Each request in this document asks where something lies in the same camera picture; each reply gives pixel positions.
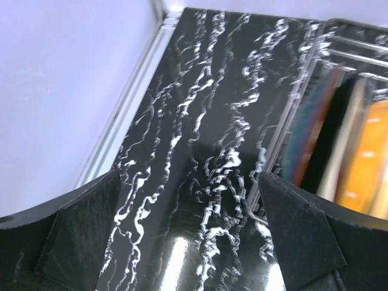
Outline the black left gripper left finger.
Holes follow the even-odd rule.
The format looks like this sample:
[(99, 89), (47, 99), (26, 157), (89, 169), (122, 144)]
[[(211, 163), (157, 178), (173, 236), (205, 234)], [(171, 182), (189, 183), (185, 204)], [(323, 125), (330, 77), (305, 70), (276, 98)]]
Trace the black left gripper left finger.
[(1, 218), (1, 290), (95, 290), (121, 191), (112, 170)]

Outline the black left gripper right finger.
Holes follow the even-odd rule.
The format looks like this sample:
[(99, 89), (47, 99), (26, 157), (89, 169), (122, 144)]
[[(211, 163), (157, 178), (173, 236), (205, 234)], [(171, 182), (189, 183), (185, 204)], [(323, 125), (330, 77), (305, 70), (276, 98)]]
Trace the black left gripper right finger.
[(387, 290), (387, 221), (272, 173), (258, 188), (287, 290)]

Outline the dark brown round plate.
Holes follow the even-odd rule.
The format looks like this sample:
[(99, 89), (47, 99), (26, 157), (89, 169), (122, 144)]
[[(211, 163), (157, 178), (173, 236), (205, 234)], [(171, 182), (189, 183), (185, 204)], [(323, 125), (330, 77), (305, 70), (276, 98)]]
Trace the dark brown round plate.
[(316, 194), (342, 124), (353, 88), (359, 76), (353, 74), (335, 90), (331, 105), (318, 136), (301, 188)]

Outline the orange dotted scalloped plate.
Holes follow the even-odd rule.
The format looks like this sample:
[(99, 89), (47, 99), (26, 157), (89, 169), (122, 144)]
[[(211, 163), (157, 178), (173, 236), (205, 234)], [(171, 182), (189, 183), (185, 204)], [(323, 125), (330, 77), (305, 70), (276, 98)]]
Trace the orange dotted scalloped plate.
[(335, 202), (356, 212), (387, 219), (387, 101), (369, 106)]

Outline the blue round plate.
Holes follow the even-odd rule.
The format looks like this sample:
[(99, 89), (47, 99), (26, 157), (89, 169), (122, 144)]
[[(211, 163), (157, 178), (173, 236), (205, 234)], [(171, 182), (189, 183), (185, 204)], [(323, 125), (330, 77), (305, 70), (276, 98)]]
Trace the blue round plate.
[(307, 171), (338, 80), (343, 76), (343, 67), (343, 63), (336, 65), (308, 85), (302, 104), (296, 111), (282, 159), (283, 178), (296, 186), (301, 185)]

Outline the metal wire dish rack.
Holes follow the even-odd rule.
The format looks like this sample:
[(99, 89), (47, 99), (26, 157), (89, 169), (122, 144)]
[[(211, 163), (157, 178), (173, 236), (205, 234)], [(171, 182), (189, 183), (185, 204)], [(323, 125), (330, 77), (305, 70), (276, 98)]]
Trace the metal wire dish rack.
[(281, 115), (264, 166), (265, 172), (272, 172), (274, 164), (279, 162), (283, 171), (284, 147), (307, 86), (340, 63), (344, 67), (338, 87), (353, 74), (358, 75), (359, 80), (353, 88), (316, 193), (331, 202), (335, 200), (360, 140), (369, 106), (378, 101), (387, 101), (386, 28), (345, 19), (330, 19), (320, 25), (307, 56), (307, 65), (302, 70), (301, 81), (294, 85), (290, 100)]

